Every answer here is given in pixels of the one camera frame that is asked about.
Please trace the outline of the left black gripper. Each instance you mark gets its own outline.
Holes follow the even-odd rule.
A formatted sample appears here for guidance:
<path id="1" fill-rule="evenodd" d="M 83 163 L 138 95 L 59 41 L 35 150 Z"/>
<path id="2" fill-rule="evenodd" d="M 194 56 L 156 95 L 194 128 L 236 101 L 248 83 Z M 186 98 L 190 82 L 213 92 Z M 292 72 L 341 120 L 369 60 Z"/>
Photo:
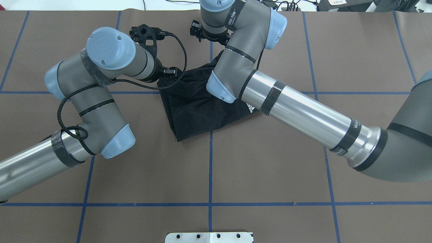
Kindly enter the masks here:
<path id="1" fill-rule="evenodd" d="M 157 57 L 153 57 L 152 71 L 147 77 L 147 83 L 156 82 L 160 77 L 169 79 L 178 79 L 182 76 L 183 71 L 178 67 L 166 68 L 162 65 Z"/>

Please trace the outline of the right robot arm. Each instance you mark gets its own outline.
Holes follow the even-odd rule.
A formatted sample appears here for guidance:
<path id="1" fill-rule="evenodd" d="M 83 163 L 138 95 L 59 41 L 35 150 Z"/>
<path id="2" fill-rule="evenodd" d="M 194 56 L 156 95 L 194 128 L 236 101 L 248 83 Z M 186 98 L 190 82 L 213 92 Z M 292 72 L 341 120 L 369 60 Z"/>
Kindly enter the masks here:
<path id="1" fill-rule="evenodd" d="M 213 42 L 233 31 L 206 88 L 216 98 L 244 101 L 347 160 L 354 170 L 392 182 L 430 180 L 431 71 L 413 88 L 387 129 L 363 126 L 254 68 L 273 49 L 287 19 L 256 0 L 201 0 L 201 28 Z"/>

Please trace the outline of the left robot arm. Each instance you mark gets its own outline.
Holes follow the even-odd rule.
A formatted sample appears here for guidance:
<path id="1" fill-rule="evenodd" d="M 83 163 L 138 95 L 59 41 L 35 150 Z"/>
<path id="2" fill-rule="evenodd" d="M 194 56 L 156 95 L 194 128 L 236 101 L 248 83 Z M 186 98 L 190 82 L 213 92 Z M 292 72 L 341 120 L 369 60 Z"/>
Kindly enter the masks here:
<path id="1" fill-rule="evenodd" d="M 136 141 L 113 99 L 109 86 L 127 77 L 152 83 L 161 77 L 180 79 L 183 72 L 163 67 L 157 41 L 175 34 L 145 24 L 129 34 L 111 27 L 93 31 L 80 53 L 62 60 L 45 74 L 45 86 L 58 100 L 60 130 L 36 145 L 1 161 L 1 203 L 83 164 L 94 155 L 113 158 Z"/>

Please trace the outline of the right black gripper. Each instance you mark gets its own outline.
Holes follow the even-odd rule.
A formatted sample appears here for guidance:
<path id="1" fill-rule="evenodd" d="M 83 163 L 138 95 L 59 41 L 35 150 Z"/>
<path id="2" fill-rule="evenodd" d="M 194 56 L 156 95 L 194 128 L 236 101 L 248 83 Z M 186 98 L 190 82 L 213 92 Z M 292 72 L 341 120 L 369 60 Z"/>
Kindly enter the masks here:
<path id="1" fill-rule="evenodd" d="M 190 25 L 190 35 L 196 37 L 199 42 L 201 42 L 202 39 L 207 39 L 213 43 L 220 43 L 222 46 L 226 46 L 231 37 L 228 33 L 228 29 L 218 34 L 210 33 L 203 29 L 201 23 L 197 20 L 193 20 Z"/>

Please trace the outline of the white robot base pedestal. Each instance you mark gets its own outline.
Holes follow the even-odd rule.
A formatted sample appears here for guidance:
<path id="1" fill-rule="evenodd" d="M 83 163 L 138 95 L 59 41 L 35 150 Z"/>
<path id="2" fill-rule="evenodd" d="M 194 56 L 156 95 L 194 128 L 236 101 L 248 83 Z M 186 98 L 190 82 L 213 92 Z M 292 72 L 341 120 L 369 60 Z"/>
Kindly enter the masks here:
<path id="1" fill-rule="evenodd" d="M 250 232 L 182 232 L 168 233 L 165 243 L 253 243 Z"/>

